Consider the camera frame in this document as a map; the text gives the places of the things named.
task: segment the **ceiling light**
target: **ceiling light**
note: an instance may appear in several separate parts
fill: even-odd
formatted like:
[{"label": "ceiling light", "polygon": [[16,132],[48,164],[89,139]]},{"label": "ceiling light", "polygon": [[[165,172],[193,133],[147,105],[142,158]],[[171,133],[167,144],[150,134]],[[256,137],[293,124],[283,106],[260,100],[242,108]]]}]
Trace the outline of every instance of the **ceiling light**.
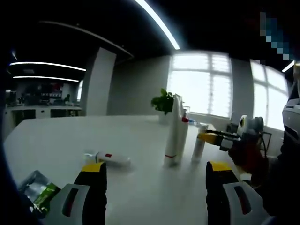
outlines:
[{"label": "ceiling light", "polygon": [[170,40],[170,42],[172,43],[173,47],[178,50],[179,45],[177,44],[175,38],[173,37],[173,35],[171,34],[171,32],[169,31],[169,29],[167,28],[167,26],[164,24],[164,22],[159,18],[159,16],[156,14],[156,12],[154,12],[154,10],[148,5],[147,2],[145,2],[144,0],[135,0],[141,7],[143,7],[143,9],[146,10],[146,12],[152,17],[152,19],[158,24],[158,26],[161,28],[161,30],[165,33],[165,35],[167,36],[167,38]]},{"label": "ceiling light", "polygon": [[49,77],[49,76],[14,76],[13,78],[44,78],[44,79],[79,82],[78,80],[65,79],[65,78],[59,78],[59,77]]},{"label": "ceiling light", "polygon": [[13,65],[20,65],[20,64],[42,64],[42,65],[66,67],[66,68],[70,68],[70,69],[78,69],[81,71],[86,71],[86,69],[82,69],[82,68],[78,68],[78,67],[71,67],[71,66],[66,66],[66,65],[62,65],[62,64],[56,64],[56,63],[50,63],[50,62],[13,62],[13,63],[10,63],[9,65],[13,66]]},{"label": "ceiling light", "polygon": [[282,70],[282,72],[284,73],[284,72],[287,71],[289,68],[291,68],[294,64],[295,64],[295,61],[291,62],[289,65],[287,65],[286,68],[284,68],[284,69]]}]

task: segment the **white pillar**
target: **white pillar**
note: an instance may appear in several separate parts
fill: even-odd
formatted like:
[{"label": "white pillar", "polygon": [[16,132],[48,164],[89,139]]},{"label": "white pillar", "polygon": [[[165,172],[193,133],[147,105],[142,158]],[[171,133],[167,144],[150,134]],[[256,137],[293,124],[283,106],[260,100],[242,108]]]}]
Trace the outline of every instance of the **white pillar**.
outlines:
[{"label": "white pillar", "polygon": [[83,79],[80,106],[86,116],[106,115],[116,54],[99,48],[90,58]]}]

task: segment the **potted plant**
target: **potted plant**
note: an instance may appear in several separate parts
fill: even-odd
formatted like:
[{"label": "potted plant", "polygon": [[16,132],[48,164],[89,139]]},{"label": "potted plant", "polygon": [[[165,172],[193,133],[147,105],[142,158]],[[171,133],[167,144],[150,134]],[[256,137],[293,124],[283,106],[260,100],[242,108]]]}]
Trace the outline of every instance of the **potted plant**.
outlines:
[{"label": "potted plant", "polygon": [[163,88],[160,90],[160,93],[161,96],[154,97],[151,100],[151,106],[155,107],[155,110],[160,111],[159,123],[169,124],[173,109],[174,95]]}]

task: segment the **yellow tape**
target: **yellow tape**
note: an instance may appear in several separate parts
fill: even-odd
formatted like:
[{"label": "yellow tape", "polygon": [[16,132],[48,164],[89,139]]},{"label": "yellow tape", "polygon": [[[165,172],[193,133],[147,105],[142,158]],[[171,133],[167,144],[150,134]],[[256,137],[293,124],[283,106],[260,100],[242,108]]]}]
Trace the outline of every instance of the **yellow tape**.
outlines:
[{"label": "yellow tape", "polygon": [[95,163],[95,164],[90,164],[90,165],[85,165],[82,169],[81,172],[99,172],[100,167],[104,162],[101,163]]},{"label": "yellow tape", "polygon": [[212,165],[213,171],[232,170],[227,163],[215,163],[210,161],[210,164]]}]

